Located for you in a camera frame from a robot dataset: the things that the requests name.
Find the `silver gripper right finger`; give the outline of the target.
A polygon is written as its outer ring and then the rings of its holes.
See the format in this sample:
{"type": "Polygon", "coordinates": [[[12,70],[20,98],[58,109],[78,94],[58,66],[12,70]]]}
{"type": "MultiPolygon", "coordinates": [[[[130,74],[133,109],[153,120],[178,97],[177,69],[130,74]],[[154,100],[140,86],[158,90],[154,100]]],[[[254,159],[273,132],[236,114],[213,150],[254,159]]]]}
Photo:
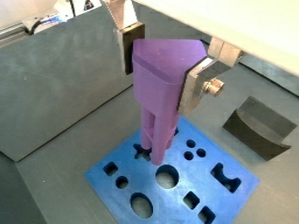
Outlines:
{"type": "Polygon", "coordinates": [[[186,70],[181,87],[177,111],[188,115],[205,94],[217,96],[224,82],[217,76],[225,73],[238,62],[242,51],[222,40],[212,37],[208,55],[186,70]]]}

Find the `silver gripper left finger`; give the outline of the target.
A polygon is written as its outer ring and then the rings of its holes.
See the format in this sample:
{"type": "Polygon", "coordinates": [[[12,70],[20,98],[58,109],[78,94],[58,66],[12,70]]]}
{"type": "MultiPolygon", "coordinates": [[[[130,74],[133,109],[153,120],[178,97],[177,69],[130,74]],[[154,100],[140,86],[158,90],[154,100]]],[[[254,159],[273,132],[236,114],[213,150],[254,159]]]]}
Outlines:
{"type": "Polygon", "coordinates": [[[137,21],[132,0],[102,0],[113,19],[116,42],[120,50],[121,71],[124,75],[133,72],[133,41],[145,37],[145,25],[137,21]]]}

